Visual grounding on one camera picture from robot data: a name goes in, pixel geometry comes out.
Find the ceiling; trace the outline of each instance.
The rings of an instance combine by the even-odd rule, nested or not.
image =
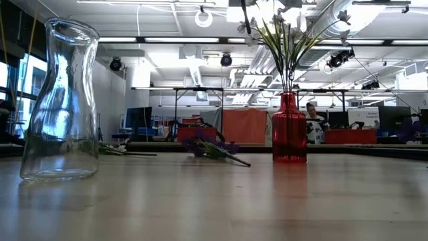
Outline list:
[[[213,0],[216,8],[206,8],[216,11],[213,23],[209,27],[199,27],[195,23],[195,14],[199,7],[183,6],[142,6],[138,10],[141,36],[215,36],[215,37],[245,37],[237,32],[239,23],[226,21],[228,0]],[[316,6],[309,8],[306,17],[317,19],[323,8],[332,0],[315,0]],[[428,1],[413,0],[410,12],[401,13],[403,7],[387,7],[372,23],[359,31],[354,37],[359,38],[428,38]],[[35,1],[12,0],[15,4],[33,15]],[[40,0],[39,18],[44,20],[54,14],[61,17],[71,17],[94,27],[101,36],[136,36],[137,6],[113,6],[105,4],[84,4],[75,0]],[[155,66],[152,73],[154,81],[183,80],[190,74],[188,68],[166,68],[165,62],[178,58],[178,44],[104,44],[99,49],[104,50],[143,50]],[[209,57],[208,66],[200,68],[202,76],[229,76],[232,68],[251,64],[257,47],[243,45],[202,45],[204,55]],[[381,81],[388,87],[394,86],[395,73],[414,61],[428,60],[427,48],[423,47],[354,47],[356,57],[373,74],[378,74]],[[233,64],[223,68],[219,61],[223,52],[231,53]],[[326,60],[320,61],[315,68],[319,71],[309,71],[302,77],[302,85],[321,88],[350,88],[355,82],[364,80],[370,74],[355,60],[351,60],[332,74],[324,71]]]

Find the red bottle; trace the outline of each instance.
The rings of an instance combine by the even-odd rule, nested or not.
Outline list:
[[[297,109],[294,93],[281,94],[281,108],[272,117],[274,163],[306,163],[306,118]]]

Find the table surface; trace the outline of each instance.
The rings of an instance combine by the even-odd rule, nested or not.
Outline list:
[[[1,240],[426,240],[427,163],[308,156],[301,166],[239,155],[100,156],[74,182],[30,183],[0,161]]]

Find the person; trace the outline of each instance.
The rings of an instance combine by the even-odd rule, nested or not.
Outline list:
[[[201,127],[201,128],[214,128],[213,125],[211,125],[209,123],[205,123],[205,121],[201,117],[199,117],[195,120],[195,125],[197,125],[198,127]],[[217,136],[220,138],[220,141],[222,141],[222,142],[226,141],[225,137],[219,131],[217,131]]]
[[[328,130],[330,125],[324,117],[316,114],[315,106],[311,103],[306,104],[306,134],[308,143],[321,144],[324,142],[324,130]]]

